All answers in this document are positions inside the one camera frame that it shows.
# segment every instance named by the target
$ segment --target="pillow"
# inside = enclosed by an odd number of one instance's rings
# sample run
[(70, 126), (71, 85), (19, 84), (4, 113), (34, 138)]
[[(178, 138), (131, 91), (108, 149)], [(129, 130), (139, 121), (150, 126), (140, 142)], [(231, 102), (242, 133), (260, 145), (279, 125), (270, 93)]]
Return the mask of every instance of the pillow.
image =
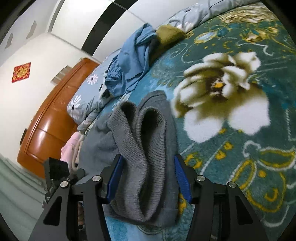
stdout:
[(67, 106), (67, 112), (78, 125), (80, 125), (91, 112), (96, 110), (98, 106), (101, 107), (99, 92), (104, 82), (104, 73), (119, 51), (120, 50), (116, 50), (106, 57), (103, 63), (96, 67), (85, 79), (70, 100)]

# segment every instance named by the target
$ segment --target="white flower pattern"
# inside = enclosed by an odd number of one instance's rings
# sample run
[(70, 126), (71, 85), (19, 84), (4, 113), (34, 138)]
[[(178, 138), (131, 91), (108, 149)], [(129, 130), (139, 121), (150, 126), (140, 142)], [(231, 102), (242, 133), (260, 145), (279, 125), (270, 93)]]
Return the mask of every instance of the white flower pattern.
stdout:
[(77, 95), (74, 99), (72, 99), (70, 105), (68, 106), (68, 113), (74, 119), (78, 120), (80, 116), (79, 106), (81, 101), (81, 95)]
[(194, 28), (194, 23), (185, 22), (185, 24), (177, 25), (176, 28), (184, 31), (185, 33), (188, 33), (190, 30)]
[(215, 53), (184, 71), (174, 90), (173, 114), (184, 117), (189, 138), (204, 142), (228, 120), (230, 127), (248, 135), (270, 124), (266, 94), (248, 76), (261, 65), (255, 52), (230, 56)]
[(93, 74), (87, 78), (87, 83), (90, 85), (94, 85), (98, 81), (98, 76)]

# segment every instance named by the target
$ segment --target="white wall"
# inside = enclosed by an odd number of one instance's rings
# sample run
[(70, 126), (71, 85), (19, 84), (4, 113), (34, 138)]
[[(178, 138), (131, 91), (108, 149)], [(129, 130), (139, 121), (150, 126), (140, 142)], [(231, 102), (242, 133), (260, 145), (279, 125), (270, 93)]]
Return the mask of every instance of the white wall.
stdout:
[[(86, 53), (43, 33), (17, 50), (0, 66), (0, 153), (16, 162), (23, 131), (54, 85), (52, 78), (66, 65), (74, 67)], [(30, 77), (11, 83), (15, 66), (31, 62)]]
[(52, 33), (81, 49), (91, 29), (110, 4), (109, 0), (65, 0)]
[[(12, 25), (0, 44), (0, 65), (2, 65), (15, 51), (34, 37), (44, 33), (50, 16), (58, 0), (36, 0)], [(36, 29), (29, 39), (26, 39), (31, 26), (36, 21)], [(5, 49), (10, 34), (13, 34), (11, 46)]]

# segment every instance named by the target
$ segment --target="olive green cloth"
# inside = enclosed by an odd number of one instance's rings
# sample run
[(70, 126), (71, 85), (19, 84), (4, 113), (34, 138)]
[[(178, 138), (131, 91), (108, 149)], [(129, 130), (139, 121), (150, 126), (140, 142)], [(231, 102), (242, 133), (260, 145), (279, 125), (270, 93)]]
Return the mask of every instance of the olive green cloth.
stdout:
[(156, 30), (158, 45), (149, 54), (149, 65), (158, 59), (166, 50), (182, 40), (185, 33), (171, 25), (162, 25)]

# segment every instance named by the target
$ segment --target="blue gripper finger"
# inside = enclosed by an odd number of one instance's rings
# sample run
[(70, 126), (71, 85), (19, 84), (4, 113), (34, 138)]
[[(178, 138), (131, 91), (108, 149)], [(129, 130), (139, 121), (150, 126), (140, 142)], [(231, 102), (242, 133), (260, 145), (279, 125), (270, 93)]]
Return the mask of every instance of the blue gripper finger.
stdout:
[(180, 154), (175, 155), (174, 160), (176, 177), (180, 187), (180, 191), (187, 202), (191, 203), (192, 195), (190, 191), (190, 183), (184, 171), (184, 168), (187, 168), (187, 166)]
[(113, 172), (111, 174), (111, 177), (109, 179), (108, 186), (107, 186), (106, 199), (108, 200), (108, 202), (110, 202), (115, 197), (118, 183), (123, 170), (123, 164), (124, 164), (124, 158), (122, 155), (119, 155), (119, 154), (116, 155), (115, 159), (118, 159), (118, 160), (113, 169)]

